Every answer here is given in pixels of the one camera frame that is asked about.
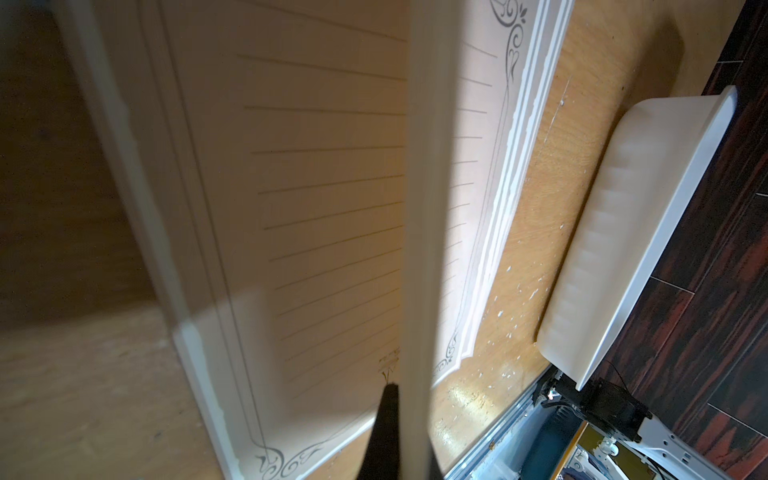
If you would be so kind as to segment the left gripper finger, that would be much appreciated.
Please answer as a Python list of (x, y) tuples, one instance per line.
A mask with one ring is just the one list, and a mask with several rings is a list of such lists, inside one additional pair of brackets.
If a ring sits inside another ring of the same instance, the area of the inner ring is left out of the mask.
[(388, 383), (382, 392), (357, 480), (398, 480), (399, 441), (399, 386)]

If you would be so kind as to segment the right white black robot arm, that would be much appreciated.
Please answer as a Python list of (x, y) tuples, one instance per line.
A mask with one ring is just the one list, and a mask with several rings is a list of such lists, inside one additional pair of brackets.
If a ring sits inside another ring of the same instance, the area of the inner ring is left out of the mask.
[(588, 451), (574, 446), (564, 469), (586, 479), (626, 479), (615, 462), (619, 446), (633, 451), (657, 479), (725, 479), (727, 475), (680, 440), (624, 387), (604, 379), (590, 380), (582, 389), (555, 367), (536, 382), (536, 405), (565, 407), (603, 435)]

